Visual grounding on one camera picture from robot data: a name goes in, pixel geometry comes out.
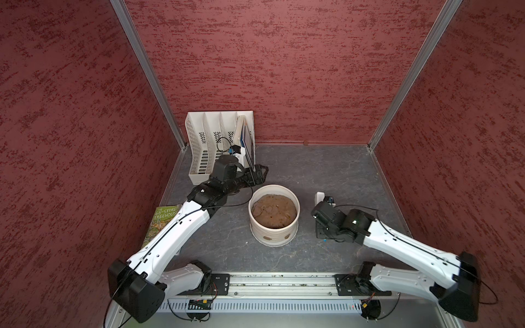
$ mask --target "brown soil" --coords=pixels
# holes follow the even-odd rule
[[[297,215],[295,205],[290,198],[281,195],[265,195],[251,208],[255,221],[270,229],[284,228],[290,225]]]

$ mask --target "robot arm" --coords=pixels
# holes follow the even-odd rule
[[[312,216],[332,239],[357,242],[408,264],[400,270],[365,262],[354,283],[364,294],[374,290],[397,291],[432,301],[450,314],[466,320],[478,317],[480,281],[476,258],[444,252],[412,239],[358,209],[348,214],[333,207],[333,198],[318,193]]]
[[[266,166],[244,168],[235,156],[220,156],[215,161],[209,180],[193,188],[181,210],[148,245],[132,255],[127,263],[120,260],[113,262],[108,269],[112,299],[142,323],[157,311],[164,301],[165,291],[177,295],[202,285],[203,271],[209,270],[202,263],[188,264],[159,280],[170,260],[190,236],[226,203],[228,195],[244,187],[262,184],[267,174]]]

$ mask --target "metal corner post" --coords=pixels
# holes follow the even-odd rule
[[[385,176],[385,173],[383,172],[383,169],[381,168],[381,165],[379,164],[379,161],[377,160],[377,157],[375,156],[375,153],[373,150],[368,148],[368,153],[370,157],[372,158],[372,163],[374,164],[375,169],[377,170],[377,175],[379,176],[379,179],[381,180],[381,184],[385,188],[386,195],[394,208],[394,211],[396,214],[401,218],[403,222],[403,228],[405,229],[405,232],[408,236],[412,237],[412,233],[410,232],[410,229],[408,227],[408,224],[406,223],[405,217],[403,215],[403,212],[401,211],[401,208],[399,207],[399,203],[397,202],[397,199],[394,196],[394,192],[390,188],[390,184],[388,179]]]
[[[171,111],[170,104],[167,101],[164,91],[162,91],[159,79],[155,74],[155,71],[153,69],[153,66],[151,65],[146,50],[144,49],[144,46],[140,41],[139,34],[137,32],[137,29],[135,29],[135,25],[133,24],[133,20],[131,19],[130,13],[128,11],[128,8],[126,7],[126,4],[124,3],[124,0],[110,0],[110,2],[113,6],[113,9],[115,10],[115,13],[117,14],[117,17],[120,21],[120,25],[122,25],[122,28],[124,29],[124,32],[126,33],[126,36],[128,37],[128,40],[131,44],[131,47],[133,48],[133,51],[135,52],[135,55],[139,60],[140,66],[142,66],[142,69],[144,70],[144,74],[146,75],[151,85],[151,89],[153,90],[153,93],[155,94],[157,101],[161,106],[162,112],[164,112],[164,116],[166,117],[166,120],[170,125],[173,135],[177,139],[179,147],[181,148],[181,150],[186,149],[186,143],[184,142],[184,137],[182,136],[181,129],[175,121],[175,116]]]
[[[177,161],[175,162],[175,166],[173,167],[173,171],[171,172],[170,179],[167,182],[166,189],[164,190],[164,194],[162,194],[162,198],[161,198],[159,206],[171,205],[170,196],[173,192],[175,183],[177,182],[177,177],[179,176],[179,171],[181,170],[182,161],[184,160],[184,155],[186,154],[186,151],[187,149],[181,149],[181,151],[179,152],[177,156]]]
[[[386,110],[383,119],[377,126],[377,129],[375,130],[372,138],[370,139],[369,148],[371,150],[374,150],[377,144],[379,143],[379,140],[381,139],[381,137],[386,131],[386,128],[394,118],[397,110],[401,106],[401,103],[403,103],[403,100],[410,91],[410,88],[414,84],[416,78],[419,76],[419,73],[421,72],[430,55],[432,54],[432,51],[434,51],[434,48],[436,47],[437,43],[439,42],[439,39],[445,32],[445,29],[452,20],[452,17],[456,13],[461,2],[462,0],[446,0],[445,4],[443,5],[443,8],[437,15],[436,21],[434,22],[432,28],[428,32],[428,35],[425,38],[421,49],[417,53],[414,62],[410,66],[408,73],[405,76],[405,79],[401,83],[397,94],[390,103],[390,106]]]

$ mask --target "aluminum frame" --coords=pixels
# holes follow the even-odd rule
[[[394,211],[396,212],[397,216],[402,219],[403,228],[406,231],[405,234],[409,237],[412,237],[412,233],[410,232],[410,229],[408,225],[406,224],[406,220],[405,220],[405,217],[403,216],[403,212],[401,212],[399,204],[397,203],[397,200],[395,199],[394,193],[392,192],[392,189],[390,188],[389,182],[386,179],[385,173],[383,172],[383,169],[381,168],[381,165],[379,164],[379,161],[377,160],[377,157],[375,156],[374,151],[368,148],[368,152],[370,154],[370,157],[372,158],[372,163],[374,164],[374,167],[377,171],[379,179],[381,180],[381,183],[383,184],[383,188],[385,188],[386,196],[388,197],[390,204],[394,208]]]
[[[243,303],[311,303],[312,301],[320,301],[322,303],[330,304],[344,304],[352,303],[353,300],[366,299],[368,296],[354,297],[354,296],[338,296],[335,287],[334,275],[335,272],[218,272],[230,274],[229,291],[226,296],[218,296],[218,300],[223,300],[222,303],[232,303],[228,300],[246,300]],[[379,300],[397,299],[397,293],[392,296],[375,297]],[[189,299],[194,299],[191,295],[178,295],[170,297],[170,303],[187,304]],[[401,300],[421,299],[413,295],[401,294]],[[169,312],[169,308],[161,306],[158,313]],[[436,311],[443,319],[443,322],[448,328],[464,328],[461,320],[450,315],[438,305]],[[246,313],[246,311],[230,311],[230,313]],[[115,302],[112,303],[108,313],[107,328],[117,328],[128,316],[125,311],[122,311],[120,306]]]
[[[419,73],[421,72],[430,55],[434,51],[434,48],[439,42],[439,39],[441,39],[441,36],[445,32],[446,28],[448,27],[448,24],[452,20],[452,17],[456,13],[462,1],[463,0],[447,0],[443,5],[443,8],[437,15],[437,18],[434,24],[432,25],[432,28],[428,32],[428,35],[425,38],[421,49],[419,49],[416,58],[412,62],[412,65],[410,66],[408,73],[405,76],[405,79],[401,83],[397,94],[390,103],[390,106],[386,110],[383,119],[377,126],[377,129],[375,130],[374,134],[372,135],[372,138],[370,139],[369,148],[371,150],[374,150],[377,147],[377,144],[379,144],[379,140],[385,133],[386,128],[388,128],[388,125],[394,118],[399,107],[403,103],[403,100],[405,100],[406,95],[410,91],[412,85],[419,76]]]
[[[170,179],[168,180],[166,184],[166,189],[164,189],[164,194],[162,194],[161,202],[159,203],[160,206],[169,206],[170,197],[173,193],[173,187],[175,186],[175,183],[177,182],[177,178],[179,176],[179,172],[181,171],[182,162],[184,160],[184,156],[186,155],[187,149],[181,149],[177,156],[177,161],[175,162],[175,166],[173,167],[173,171],[171,171]]]
[[[126,36],[128,37],[128,40],[131,44],[131,47],[133,48],[133,51],[135,52],[135,55],[139,60],[140,66],[144,70],[144,74],[146,75],[150,83],[151,89],[153,90],[153,93],[155,94],[155,97],[159,102],[162,112],[166,117],[166,120],[171,128],[171,131],[173,132],[173,135],[175,136],[175,139],[177,140],[178,146],[181,148],[181,150],[186,149],[186,142],[184,141],[181,128],[175,121],[175,116],[173,115],[170,104],[168,103],[167,97],[164,94],[164,91],[162,90],[162,86],[159,82],[159,79],[157,78],[157,75],[155,74],[155,70],[151,65],[146,50],[144,49],[144,46],[140,41],[139,33],[137,32],[137,29],[133,24],[133,20],[131,19],[130,13],[128,11],[128,8],[126,7],[126,4],[124,3],[124,0],[110,0],[110,2],[113,6],[113,9],[115,10],[115,13],[117,14],[120,25],[122,25],[122,28],[124,29],[124,32],[126,33]]]

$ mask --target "gray mat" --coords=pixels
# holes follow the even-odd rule
[[[171,205],[185,201],[194,187],[187,175],[191,157],[188,150],[170,197]],[[256,148],[256,160],[269,166],[265,185],[279,184],[297,195],[301,212],[296,237],[282,247],[264,246],[251,234],[247,204],[222,208],[188,240],[167,270],[192,260],[202,261],[215,272],[357,272],[362,261],[406,268],[368,247],[316,238],[310,211],[317,191],[333,196],[338,205],[377,208],[383,222],[406,233],[406,224],[389,202],[364,146],[262,145]],[[243,203],[249,197],[250,190],[245,188],[229,197],[227,205]]]

